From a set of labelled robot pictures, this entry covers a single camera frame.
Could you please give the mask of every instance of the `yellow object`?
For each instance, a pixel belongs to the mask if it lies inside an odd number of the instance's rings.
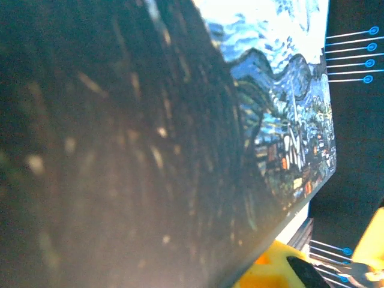
[[[302,252],[274,241],[233,288],[305,288],[290,267],[288,256],[307,260]]]
[[[379,208],[373,215],[352,255],[352,260],[367,264],[377,271],[384,269],[384,207]]]

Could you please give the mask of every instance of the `starry night painting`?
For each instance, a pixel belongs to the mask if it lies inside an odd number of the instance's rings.
[[[324,54],[327,1],[195,1],[238,92],[244,149],[288,209],[336,165]]]

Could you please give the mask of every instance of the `black plastic part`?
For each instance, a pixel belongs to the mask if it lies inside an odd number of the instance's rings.
[[[331,288],[310,263],[295,256],[288,256],[287,261],[305,288]]]

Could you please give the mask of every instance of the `dark background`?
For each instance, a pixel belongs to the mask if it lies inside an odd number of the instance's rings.
[[[381,0],[331,0],[327,34],[366,31],[378,26],[380,32],[375,37],[383,36],[383,10]],[[384,52],[384,40],[372,42],[378,44],[375,53]],[[355,47],[368,43],[358,43]],[[384,68],[384,57],[373,59],[375,69]],[[384,74],[372,75],[374,80],[368,85],[362,82],[330,83],[337,169],[311,203],[310,215],[315,219],[313,238],[352,249],[384,196]]]

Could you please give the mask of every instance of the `printed image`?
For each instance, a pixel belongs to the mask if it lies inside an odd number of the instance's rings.
[[[335,170],[324,56],[328,3],[310,0],[195,1],[230,67],[245,149],[288,209]]]

